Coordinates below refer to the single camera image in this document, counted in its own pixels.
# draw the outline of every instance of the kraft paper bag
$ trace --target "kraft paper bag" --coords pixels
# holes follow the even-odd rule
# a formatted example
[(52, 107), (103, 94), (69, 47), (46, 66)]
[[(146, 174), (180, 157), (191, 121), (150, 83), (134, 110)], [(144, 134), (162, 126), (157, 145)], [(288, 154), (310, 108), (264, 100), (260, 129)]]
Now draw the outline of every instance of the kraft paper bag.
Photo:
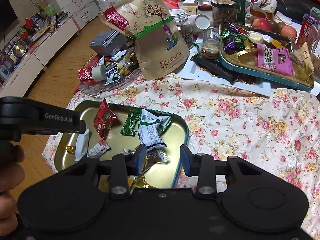
[(99, 17), (136, 39), (137, 59), (147, 80), (164, 77), (188, 59), (188, 46), (162, 0), (122, 0)]

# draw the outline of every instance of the white tray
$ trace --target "white tray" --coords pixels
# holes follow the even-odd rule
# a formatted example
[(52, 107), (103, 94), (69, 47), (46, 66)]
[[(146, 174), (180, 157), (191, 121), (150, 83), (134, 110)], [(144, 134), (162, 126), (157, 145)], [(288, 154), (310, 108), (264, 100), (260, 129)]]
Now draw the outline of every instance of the white tray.
[[(199, 44), (202, 42), (203, 42), (203, 33), (200, 33), (195, 43)], [(271, 96), (270, 82), (261, 78), (256, 78), (256, 82), (253, 85), (245, 84), (238, 81), (236, 81), (233, 85), (231, 85), (230, 82), (228, 82), (223, 78), (212, 77), (209, 71), (200, 70), (197, 67), (197, 65), (190, 60), (190, 58), (196, 53), (197, 53), (196, 47), (193, 47), (192, 49), (190, 49), (190, 56), (185, 66), (182, 68), (182, 70), (178, 72), (181, 78), (210, 81), (215, 84), (224, 84), (224, 85), (232, 86), (242, 90), (258, 93), (267, 97)]]

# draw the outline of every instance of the white paper cup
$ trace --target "white paper cup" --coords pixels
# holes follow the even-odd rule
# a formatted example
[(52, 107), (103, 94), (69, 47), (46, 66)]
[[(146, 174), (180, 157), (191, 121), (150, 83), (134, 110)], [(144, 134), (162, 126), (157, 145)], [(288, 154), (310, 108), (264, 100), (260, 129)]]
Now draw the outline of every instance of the white paper cup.
[(204, 14), (190, 15), (188, 21), (192, 24), (193, 32), (198, 33), (210, 27), (210, 20)]
[(92, 78), (95, 82), (106, 80), (106, 66), (100, 65), (97, 67), (93, 67), (91, 70)]

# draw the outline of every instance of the green can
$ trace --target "green can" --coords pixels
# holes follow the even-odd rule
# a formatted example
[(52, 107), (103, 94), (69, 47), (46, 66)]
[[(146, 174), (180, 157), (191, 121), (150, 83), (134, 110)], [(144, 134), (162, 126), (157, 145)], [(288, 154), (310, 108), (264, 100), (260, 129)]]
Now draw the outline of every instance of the green can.
[(236, 2), (236, 23), (244, 25), (246, 0), (231, 0)]

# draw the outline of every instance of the human hand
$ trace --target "human hand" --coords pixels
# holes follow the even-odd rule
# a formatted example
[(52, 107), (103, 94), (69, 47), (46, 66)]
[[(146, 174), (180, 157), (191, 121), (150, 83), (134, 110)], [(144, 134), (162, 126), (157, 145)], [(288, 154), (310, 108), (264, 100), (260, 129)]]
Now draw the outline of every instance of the human hand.
[(9, 190), (19, 185), (25, 178), (23, 168), (17, 164), (23, 161), (23, 149), (16, 145), (13, 147), (13, 163), (0, 169), (0, 236), (6, 236), (18, 225), (15, 215), (17, 205)]

